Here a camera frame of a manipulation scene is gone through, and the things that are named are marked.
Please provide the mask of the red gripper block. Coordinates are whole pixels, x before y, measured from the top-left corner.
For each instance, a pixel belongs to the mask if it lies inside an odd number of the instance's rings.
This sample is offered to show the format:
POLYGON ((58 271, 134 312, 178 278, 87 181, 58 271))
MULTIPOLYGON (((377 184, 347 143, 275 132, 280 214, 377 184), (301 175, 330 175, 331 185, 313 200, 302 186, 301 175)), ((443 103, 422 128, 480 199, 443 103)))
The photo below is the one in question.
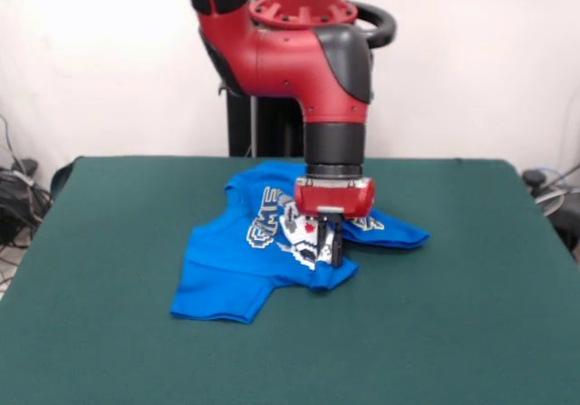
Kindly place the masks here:
POLYGON ((327 216, 332 215, 332 266, 343 264, 343 218, 367 217, 374 203, 375 185, 372 178, 321 179, 299 177, 295 181, 294 199, 298 211, 317 217, 317 254, 324 251, 327 216))

